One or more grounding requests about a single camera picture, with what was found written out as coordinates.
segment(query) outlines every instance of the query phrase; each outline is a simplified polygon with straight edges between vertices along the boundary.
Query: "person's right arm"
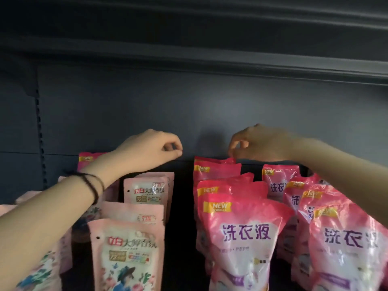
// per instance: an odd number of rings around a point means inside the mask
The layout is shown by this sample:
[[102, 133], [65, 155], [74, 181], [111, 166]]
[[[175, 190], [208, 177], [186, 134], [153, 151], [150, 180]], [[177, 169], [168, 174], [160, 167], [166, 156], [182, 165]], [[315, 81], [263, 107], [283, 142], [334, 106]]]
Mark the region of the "person's right arm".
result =
[[388, 227], [388, 168], [357, 158], [319, 140], [300, 138], [260, 124], [233, 135], [229, 154], [257, 161], [303, 164]]

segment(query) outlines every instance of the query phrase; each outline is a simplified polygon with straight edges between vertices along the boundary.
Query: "black hair tie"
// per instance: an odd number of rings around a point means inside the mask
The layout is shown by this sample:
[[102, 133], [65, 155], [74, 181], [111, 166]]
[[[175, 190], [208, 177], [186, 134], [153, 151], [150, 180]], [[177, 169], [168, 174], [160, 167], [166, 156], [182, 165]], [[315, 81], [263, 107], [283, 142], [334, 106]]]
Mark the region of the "black hair tie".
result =
[[96, 176], [96, 175], [92, 175], [90, 173], [81, 173], [79, 171], [73, 171], [73, 172], [70, 173], [70, 175], [79, 176], [79, 177], [81, 177], [81, 179], [83, 179], [83, 181], [88, 185], [90, 190], [93, 192], [94, 202], [92, 203], [92, 205], [96, 205], [97, 202], [98, 202], [98, 198], [99, 198], [97, 189], [92, 185], [92, 183], [88, 180], [88, 178], [86, 176], [92, 176], [92, 177], [96, 178], [100, 182], [100, 184], [102, 186], [102, 191], [104, 192], [105, 191], [105, 186], [104, 186], [104, 183], [102, 182], [102, 180], [98, 176]]

